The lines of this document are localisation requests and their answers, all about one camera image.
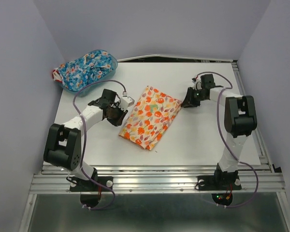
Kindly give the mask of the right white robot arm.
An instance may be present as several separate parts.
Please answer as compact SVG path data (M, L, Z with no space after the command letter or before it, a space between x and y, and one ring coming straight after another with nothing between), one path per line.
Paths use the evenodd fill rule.
M219 190L227 187L241 189L238 175L238 165L243 164L252 169L252 165L240 161L243 146L247 138L257 128L257 115L254 98L249 95L239 95L232 92L233 85L228 87L216 85L214 81L216 72L201 72L192 79L194 85L189 87L181 106L183 108L196 108L202 101L216 102L219 112L224 107L224 123L217 118L219 134L225 129L227 136L221 137L224 151L217 163L213 175L200 175L196 184L197 190Z

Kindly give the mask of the orange tulip print skirt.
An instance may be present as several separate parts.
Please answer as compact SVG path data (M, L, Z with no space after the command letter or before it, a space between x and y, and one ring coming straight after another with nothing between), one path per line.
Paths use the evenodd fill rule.
M119 136L152 150L181 110L182 101L147 86L124 123Z

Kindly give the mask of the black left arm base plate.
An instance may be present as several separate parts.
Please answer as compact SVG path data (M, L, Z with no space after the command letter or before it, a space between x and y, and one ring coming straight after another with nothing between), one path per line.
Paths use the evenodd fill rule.
M109 192L110 190L107 190L105 188L102 188L90 180L82 180L75 176L73 177L66 177L66 180L70 183L70 192ZM101 185L106 186L107 182L112 182L113 177L112 176L99 176L97 182Z

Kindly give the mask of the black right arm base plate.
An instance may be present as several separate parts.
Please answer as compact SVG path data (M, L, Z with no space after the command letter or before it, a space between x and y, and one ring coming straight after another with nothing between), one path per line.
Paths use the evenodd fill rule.
M241 190L239 178L217 179L213 175L197 176L195 189L199 191L223 191L223 190Z

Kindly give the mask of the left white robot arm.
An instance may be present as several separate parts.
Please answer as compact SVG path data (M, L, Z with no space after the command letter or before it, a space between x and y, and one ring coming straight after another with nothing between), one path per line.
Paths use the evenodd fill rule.
M134 99L126 92L123 92L118 101L117 97L116 92L104 89L100 98L89 102L82 112L78 111L78 116L64 124L54 123L50 126L43 159L73 174L74 179L69 180L71 184L82 186L86 190L97 187L97 170L83 161L82 142L87 140L87 130L105 119L113 126L122 125Z

